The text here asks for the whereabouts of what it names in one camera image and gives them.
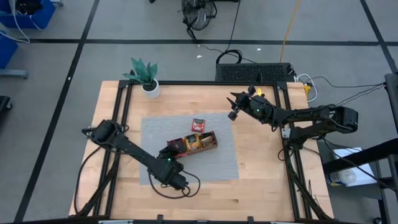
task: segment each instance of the white pot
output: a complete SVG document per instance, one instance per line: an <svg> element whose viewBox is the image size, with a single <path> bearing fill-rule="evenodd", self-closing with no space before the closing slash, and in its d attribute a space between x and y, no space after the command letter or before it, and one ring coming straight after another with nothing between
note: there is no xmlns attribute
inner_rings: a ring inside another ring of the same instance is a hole
<svg viewBox="0 0 398 224"><path fill-rule="evenodd" d="M152 91L146 91L146 90L144 89L144 87L141 86L141 89L144 91L145 95L146 95L148 98L157 98L157 97L160 95L160 86L159 86L159 82L157 82L156 79L154 79L154 80L155 80L155 82L156 82L156 88L155 88L154 90L152 90Z"/></svg>

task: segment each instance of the potted plant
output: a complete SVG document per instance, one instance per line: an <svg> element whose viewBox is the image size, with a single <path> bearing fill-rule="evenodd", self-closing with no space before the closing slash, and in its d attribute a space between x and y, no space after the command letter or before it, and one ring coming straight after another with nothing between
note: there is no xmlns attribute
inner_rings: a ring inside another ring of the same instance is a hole
<svg viewBox="0 0 398 224"><path fill-rule="evenodd" d="M155 79L157 64L151 66L149 62L148 65L145 66L141 58L139 60L131 58L131 63L133 70L123 75L130 80L140 83L142 90L148 98L158 97L160 95L160 87Z"/></svg>

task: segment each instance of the concrete floor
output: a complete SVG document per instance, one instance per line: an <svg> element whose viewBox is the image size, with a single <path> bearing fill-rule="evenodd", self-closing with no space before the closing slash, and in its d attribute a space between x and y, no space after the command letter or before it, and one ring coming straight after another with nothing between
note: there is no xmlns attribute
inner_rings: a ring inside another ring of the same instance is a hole
<svg viewBox="0 0 398 224"><path fill-rule="evenodd" d="M398 46L395 29L398 2L366 0L386 41L382 45L361 2L365 1L302 0L289 35L289 40L299 41L286 46L284 62L290 62L297 73L324 76L335 85L383 82L384 74L391 73L394 67L389 65L382 47L387 46L392 58L398 60L398 47L394 47ZM182 13L177 12L180 0L157 0L154 4L148 0L64 0L64 3L45 30L26 31L33 44L19 44L8 65L28 70L30 77L0 79L0 95L10 96L14 104L0 130L1 223L12 222L16 217L51 121L57 121L57 125L49 147L45 147L47 155L23 220L68 215L86 144L80 129L91 123L101 82L122 79L121 74L131 69L129 57L157 62L159 80L215 79L219 53L186 44L189 36L182 24ZM217 6L217 18L196 33L199 39L229 39L237 4L218 2ZM233 44L231 49L241 50L244 57L255 62L279 61L280 44L263 40L284 38L294 6L294 0L243 0L233 39L261 41ZM92 14L87 33L83 31L90 11L95 16ZM15 37L21 36L17 30L0 25L2 29ZM87 38L87 43L83 45L81 38ZM103 39L110 39L110 44L101 44ZM210 41L207 46L226 48L226 44L215 43ZM76 70L71 69L74 57L79 59ZM225 57L222 62L234 63L235 58ZM53 114L65 82L70 87L56 119ZM332 88L321 79L315 80L315 84L319 96L310 106L336 103L363 90ZM359 111L359 130L354 134L331 134L329 140L366 149L397 137L384 90L347 106ZM341 221L371 223L379 216L377 201L349 194L341 188L329 190L335 217Z"/></svg>

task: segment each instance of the wooden tabletop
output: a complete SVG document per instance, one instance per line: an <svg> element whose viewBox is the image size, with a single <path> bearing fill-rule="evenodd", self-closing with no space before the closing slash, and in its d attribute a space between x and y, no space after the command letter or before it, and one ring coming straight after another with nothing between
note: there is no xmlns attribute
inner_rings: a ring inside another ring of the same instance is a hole
<svg viewBox="0 0 398 224"><path fill-rule="evenodd" d="M261 86L266 98L275 104L272 87ZM292 108L307 108L307 101L301 83L288 83ZM118 82L102 83L92 125L103 119L111 119ZM229 113L231 105L226 96L231 91L242 92L247 86L203 86L203 85L161 85L161 94L156 99L145 97L140 86L133 86L127 116L130 129L126 136L141 145L141 120L150 116L173 116L183 114ZM123 93L118 122L124 104ZM278 160L277 153L282 149L280 132L272 132L267 124L261 125L244 113L231 122L236 157L239 167L239 180L206 182L193 198L171 200L157 195L150 185L139 185L139 163L132 157L123 155L114 193L111 218L156 219L163 214L165 220L247 220L253 216L257 221L293 221L292 204L284 162ZM308 126L311 123L296 123ZM96 149L87 142L85 155ZM305 147L318 150L314 140L309 139ZM333 216L319 155L301 150L305 179L311 180L312 194L321 208ZM97 152L87 163L80 179L78 208L88 201L98 186L104 150ZM197 184L190 184L196 191ZM173 189L160 189L167 195L180 195ZM107 190L103 194L100 214L104 213ZM300 216L304 217L301 196L298 193Z"/></svg>

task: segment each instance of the gray mat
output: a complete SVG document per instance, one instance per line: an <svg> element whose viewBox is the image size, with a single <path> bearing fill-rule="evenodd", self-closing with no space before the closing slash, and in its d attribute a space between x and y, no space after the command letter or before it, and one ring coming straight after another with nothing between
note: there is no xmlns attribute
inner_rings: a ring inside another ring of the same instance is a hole
<svg viewBox="0 0 398 224"><path fill-rule="evenodd" d="M206 120L205 132L215 132L218 147L180 158L178 161L184 165L184 170L198 176L201 182L239 179L232 126L226 113L145 118L141 123L142 148L156 157L167 145L166 141L194 133L191 131L193 118ZM182 174L188 182L197 182L195 178ZM147 169L142 164L139 183L149 184Z"/></svg>

